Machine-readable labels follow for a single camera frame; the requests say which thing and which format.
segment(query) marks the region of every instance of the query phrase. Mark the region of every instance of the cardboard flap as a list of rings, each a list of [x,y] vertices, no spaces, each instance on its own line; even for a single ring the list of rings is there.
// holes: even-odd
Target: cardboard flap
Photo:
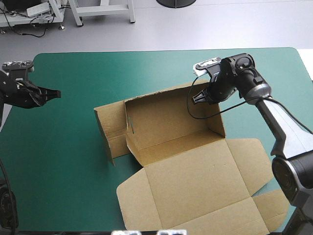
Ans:
[[[177,154],[145,169],[164,228],[249,197],[225,140]]]
[[[226,142],[252,196],[274,177],[268,155],[258,139],[235,139]]]
[[[252,198],[173,227],[190,235],[266,235],[268,229]]]
[[[94,109],[98,126],[105,140],[109,160],[130,153],[126,145],[125,103],[119,101]]]
[[[145,169],[141,169],[116,190],[125,227],[128,230],[161,230],[161,221]]]
[[[253,197],[258,210],[270,232],[274,232],[284,222],[289,202],[281,189]]]

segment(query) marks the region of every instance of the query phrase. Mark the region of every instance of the cardboard panel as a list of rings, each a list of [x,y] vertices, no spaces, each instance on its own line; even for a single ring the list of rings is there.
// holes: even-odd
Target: cardboard panel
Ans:
[[[101,135],[105,141],[109,160],[113,163],[113,158],[129,154],[130,151],[125,140],[126,114],[124,101],[95,108],[94,112]]]
[[[141,149],[139,163],[146,166],[221,139],[222,137],[219,134],[210,130],[198,131],[188,136]]]
[[[145,169],[164,228],[249,197],[225,140],[175,155]]]
[[[252,196],[274,176],[271,162],[258,139],[226,140]]]
[[[173,229],[186,229],[190,235],[265,235],[269,233],[252,198],[177,225]]]
[[[194,94],[202,88],[203,85],[196,86]],[[139,149],[208,129],[206,120],[197,120],[189,116],[186,107],[188,91],[189,88],[182,88],[125,103],[127,117]],[[191,105],[191,111],[203,117],[208,107],[206,103]]]
[[[206,117],[214,115],[220,112],[220,107],[218,104],[208,105],[205,109]],[[206,124],[210,130],[219,133],[224,138],[226,137],[226,132],[223,125],[223,119],[221,115],[216,115],[214,117],[206,119]]]
[[[284,222],[289,208],[289,202],[281,189],[255,196],[253,200],[268,230],[273,232],[278,229]]]
[[[126,182],[118,186],[117,197],[128,230],[161,230],[145,169],[141,169]]]

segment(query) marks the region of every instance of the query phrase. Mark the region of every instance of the crease line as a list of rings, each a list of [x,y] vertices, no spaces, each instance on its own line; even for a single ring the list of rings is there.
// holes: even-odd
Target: crease line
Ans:
[[[162,220],[161,220],[161,216],[160,216],[160,213],[158,212],[158,208],[157,208],[157,203],[156,203],[156,199],[155,199],[155,196],[153,195],[153,192],[152,192],[152,188],[151,188],[151,184],[150,184],[150,181],[149,181],[149,177],[148,177],[148,174],[147,174],[147,171],[145,169],[145,173],[146,173],[146,176],[147,176],[147,180],[148,180],[148,184],[149,184],[149,187],[150,187],[150,192],[151,192],[151,195],[153,197],[153,200],[155,202],[155,206],[156,206],[156,211],[157,211],[157,214],[158,214],[158,218],[160,220],[160,224],[161,224],[161,228],[164,229],[163,227],[163,224],[162,224]]]

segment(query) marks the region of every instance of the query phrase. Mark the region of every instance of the black device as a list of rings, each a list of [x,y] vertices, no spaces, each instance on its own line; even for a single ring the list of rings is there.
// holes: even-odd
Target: black device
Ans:
[[[32,61],[8,62],[0,71],[0,125],[4,104],[31,109],[60,98],[61,92],[34,85],[28,73],[34,70]]]
[[[2,0],[8,11],[26,10],[41,3],[41,0]]]
[[[227,100],[237,90],[240,98],[255,105],[276,142],[271,155],[272,170],[290,204],[296,209],[283,235],[313,233],[313,133],[271,96],[271,87],[255,67],[251,55],[243,53],[214,58],[194,66],[199,75],[209,74],[209,86],[193,97],[195,104]]]

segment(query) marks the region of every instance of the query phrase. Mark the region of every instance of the metal frame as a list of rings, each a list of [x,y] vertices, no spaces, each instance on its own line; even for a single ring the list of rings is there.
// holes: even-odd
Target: metal frame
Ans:
[[[131,23],[135,23],[136,21],[133,0],[127,0],[127,4],[124,5],[110,5],[110,0],[101,0],[100,6],[86,7],[79,7],[77,0],[68,1],[78,26],[83,26],[83,16],[104,16],[129,13]]]
[[[52,12],[55,14],[55,18],[54,18],[54,23],[61,23],[63,22],[64,19],[64,13],[65,13],[65,9],[59,9],[58,5],[57,5],[57,1],[56,0],[49,0],[49,3],[51,5],[52,8]],[[29,17],[23,17],[23,16],[10,16],[10,14],[6,14],[8,21],[10,23],[11,26],[15,26],[18,24],[29,24],[29,23],[47,23],[47,20],[45,22],[43,22],[43,20],[41,19],[35,19],[35,17],[29,18]],[[6,18],[3,14],[0,14],[0,27],[8,27],[8,23],[6,21]]]

